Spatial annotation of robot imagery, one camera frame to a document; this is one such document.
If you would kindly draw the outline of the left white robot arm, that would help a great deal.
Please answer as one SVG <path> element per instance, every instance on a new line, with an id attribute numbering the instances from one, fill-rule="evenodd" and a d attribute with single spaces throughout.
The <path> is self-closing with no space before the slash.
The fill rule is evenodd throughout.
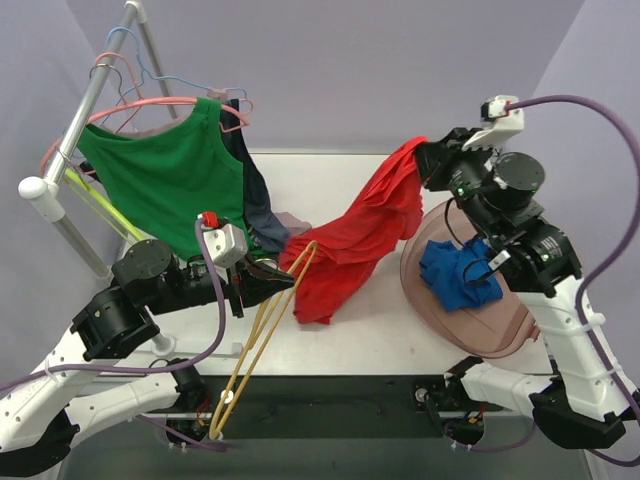
<path id="1" fill-rule="evenodd" d="M 112 267 L 111 285 L 72 319 L 69 329 L 36 370 L 3 387 L 1 474 L 25 478 L 64 460 L 83 440 L 134 416 L 194 411 L 208 388 L 195 365 L 220 345 L 227 313 L 236 317 L 294 284 L 291 275 L 245 256 L 227 279 L 202 256 L 182 264 L 159 240 L 134 244 Z M 100 373 L 157 337 L 156 315 L 217 303 L 218 331 L 191 360 L 163 367 L 130 367 L 136 380 L 100 394 L 79 394 Z"/>

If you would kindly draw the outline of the blue tank top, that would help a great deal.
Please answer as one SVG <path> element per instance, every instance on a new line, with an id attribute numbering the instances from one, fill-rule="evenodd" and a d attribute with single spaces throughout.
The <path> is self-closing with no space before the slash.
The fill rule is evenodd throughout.
<path id="1" fill-rule="evenodd" d="M 419 273 L 447 313 L 479 309 L 504 296 L 489 266 L 488 247 L 476 238 L 461 248 L 452 241 L 429 240 L 419 261 Z"/>

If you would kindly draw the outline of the red tank top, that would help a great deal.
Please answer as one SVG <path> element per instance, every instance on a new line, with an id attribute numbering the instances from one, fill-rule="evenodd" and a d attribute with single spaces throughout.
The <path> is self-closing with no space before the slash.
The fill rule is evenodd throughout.
<path id="1" fill-rule="evenodd" d="M 415 151 L 426 141 L 415 137 L 389 155 L 342 216 L 289 238 L 279 255 L 284 269 L 291 268 L 309 243 L 316 244 L 295 293 L 298 323 L 329 324 L 380 260 L 417 232 L 423 206 Z"/>

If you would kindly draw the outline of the lime green hanger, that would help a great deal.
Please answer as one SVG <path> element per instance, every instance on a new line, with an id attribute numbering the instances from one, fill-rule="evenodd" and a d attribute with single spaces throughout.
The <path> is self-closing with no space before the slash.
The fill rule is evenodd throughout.
<path id="1" fill-rule="evenodd" d="M 145 239 L 145 236 L 105 196 L 90 183 L 83 180 L 78 173 L 67 168 L 64 172 L 64 182 L 124 241 L 134 240 L 137 242 Z"/>

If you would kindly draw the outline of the yellow plastic hanger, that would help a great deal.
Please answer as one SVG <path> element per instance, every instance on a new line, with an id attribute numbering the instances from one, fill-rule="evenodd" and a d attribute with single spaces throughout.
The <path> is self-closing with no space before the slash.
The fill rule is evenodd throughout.
<path id="1" fill-rule="evenodd" d="M 297 293 L 302 280 L 306 276 L 308 269 L 315 259 L 317 249 L 318 244 L 316 241 L 312 240 L 309 242 L 302 253 L 298 255 L 293 264 L 287 270 L 288 274 L 293 275 L 294 273 L 298 273 L 298 275 L 294 278 L 294 285 L 288 290 L 285 299 L 282 299 L 284 293 L 281 292 L 276 295 L 274 300 L 266 300 L 259 306 L 257 314 L 254 317 L 254 322 L 247 338 L 246 345 L 242 349 L 239 360 L 237 361 L 234 370 L 221 393 L 220 400 L 211 415 L 208 431 L 208 438 L 210 440 L 221 440 L 223 438 L 224 426 L 238 403 L 254 372 L 254 369 L 264 354 L 264 351 L 270 343 L 277 327 L 281 323 L 290 302 Z M 252 360 L 244 372 L 240 383 L 237 383 L 241 369 L 246 363 L 249 352 L 256 346 L 259 340 L 262 340 L 262 343 L 259 345 L 255 355 L 252 357 Z"/>

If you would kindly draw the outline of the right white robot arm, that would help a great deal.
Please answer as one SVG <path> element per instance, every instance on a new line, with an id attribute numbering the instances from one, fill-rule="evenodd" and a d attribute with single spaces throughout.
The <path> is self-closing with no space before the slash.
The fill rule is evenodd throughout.
<path id="1" fill-rule="evenodd" d="M 585 296 L 587 281 L 566 234 L 542 216 L 534 195 L 545 179 L 533 157 L 473 147 L 479 130 L 454 129 L 416 147 L 423 186 L 452 194 L 480 240 L 489 270 L 502 276 L 532 315 L 556 366 L 552 375 L 519 374 L 470 357 L 449 370 L 446 401 L 491 404 L 531 418 L 565 449 L 613 446 L 639 417 L 639 391 L 613 358 Z"/>

